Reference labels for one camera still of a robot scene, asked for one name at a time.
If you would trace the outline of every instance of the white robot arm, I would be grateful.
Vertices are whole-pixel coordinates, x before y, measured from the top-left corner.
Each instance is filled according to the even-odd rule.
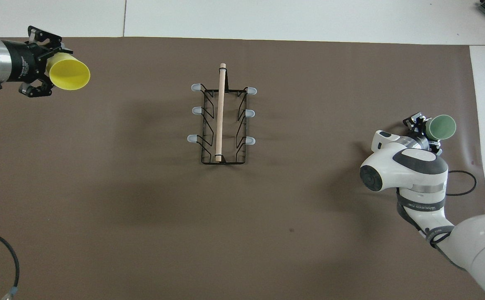
[[[485,290],[485,215],[454,226],[444,214],[448,164],[439,156],[440,140],[453,135],[455,123],[449,116],[421,113],[404,123],[411,130],[404,136],[376,132],[361,179],[374,192],[396,188],[398,213]]]
[[[64,47],[61,36],[33,26],[27,28],[27,34],[29,40],[23,43],[0,39],[0,89],[3,82],[21,82],[18,91],[23,95],[44,97],[52,94],[56,80],[59,80],[60,88],[68,90],[79,89],[88,82],[90,72],[82,62],[63,58],[73,52]],[[66,60],[73,60],[73,64],[83,67],[67,68],[70,63],[62,63]],[[50,61],[53,63],[49,66],[59,63],[60,67],[56,67],[59,71],[54,72],[58,75],[52,76],[52,72],[47,72],[47,63]],[[32,86],[35,80],[39,80],[41,85]]]

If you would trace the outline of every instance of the black cable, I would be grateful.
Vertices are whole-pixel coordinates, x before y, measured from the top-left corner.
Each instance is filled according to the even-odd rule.
[[[18,258],[16,257],[15,251],[12,249],[11,245],[6,241],[3,237],[0,236],[0,241],[7,247],[7,250],[10,251],[13,260],[15,261],[15,283],[13,287],[17,287],[18,285],[18,278],[20,277],[20,267],[18,266]]]
[[[469,194],[471,193],[473,190],[475,190],[476,186],[477,186],[477,179],[475,178],[475,176],[470,173],[470,172],[467,172],[467,171],[462,171],[462,170],[453,170],[453,171],[449,171],[448,173],[464,173],[464,174],[468,174],[471,176],[472,179],[474,179],[474,186],[472,186],[472,188],[470,190],[468,190],[467,192],[460,192],[458,194],[446,194],[446,196],[463,196],[463,195],[466,195],[466,194]]]

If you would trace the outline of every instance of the black band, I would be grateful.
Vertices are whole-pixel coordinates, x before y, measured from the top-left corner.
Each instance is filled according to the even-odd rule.
[[[220,162],[226,162],[226,159],[224,158],[223,154],[214,154],[214,157],[216,157],[216,156],[220,156],[220,158],[221,158]]]
[[[28,45],[11,40],[3,42],[11,56],[11,74],[7,81],[33,82],[37,79],[37,64]]]
[[[424,150],[429,148],[429,141],[427,141],[427,138],[423,136],[421,133],[417,133],[415,131],[409,131],[408,133],[404,134],[404,136],[412,138]]]
[[[436,211],[444,207],[444,203],[446,203],[445,197],[442,199],[442,201],[437,203],[417,203],[406,199],[404,196],[401,196],[399,190],[396,191],[396,196],[398,197],[398,203],[400,203],[400,205],[416,211]]]
[[[400,216],[406,220],[409,224],[411,224],[412,226],[414,226],[414,228],[416,228],[416,230],[418,231],[422,231],[422,229],[420,228],[420,226],[418,226],[418,224],[416,222],[414,222],[414,220],[412,220],[412,218],[408,215],[408,213],[405,211],[405,209],[403,208],[402,205],[400,205],[399,203],[396,204],[396,209],[398,211],[398,214],[400,214]]]
[[[429,230],[428,232],[425,233],[425,240],[429,242],[431,247],[435,248],[437,243],[442,242],[444,239],[446,239],[447,237],[450,236],[450,233],[453,230],[453,228],[455,228],[455,226],[453,226],[453,225],[440,226],[440,227],[433,228],[433,229],[431,229],[431,230]],[[441,237],[437,241],[433,241],[433,239],[437,235],[444,234],[444,233],[446,233],[446,235],[444,237]]]

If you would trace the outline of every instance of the wooden dowel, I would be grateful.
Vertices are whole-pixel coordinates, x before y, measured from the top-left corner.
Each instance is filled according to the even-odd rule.
[[[224,92],[226,88],[226,64],[220,64],[220,81],[218,83],[218,113],[216,121],[216,161],[222,161],[222,123],[224,121]]]

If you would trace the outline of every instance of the brown paper backdrop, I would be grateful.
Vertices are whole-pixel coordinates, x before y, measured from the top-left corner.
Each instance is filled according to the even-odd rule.
[[[452,115],[457,224],[485,213],[467,46],[179,38],[67,38],[90,67],[79,91],[0,91],[0,234],[27,299],[485,299],[469,274],[370,192],[374,131],[417,111]],[[190,90],[257,87],[240,166],[199,163]],[[450,175],[448,192],[471,186]],[[0,297],[13,280],[0,245]]]

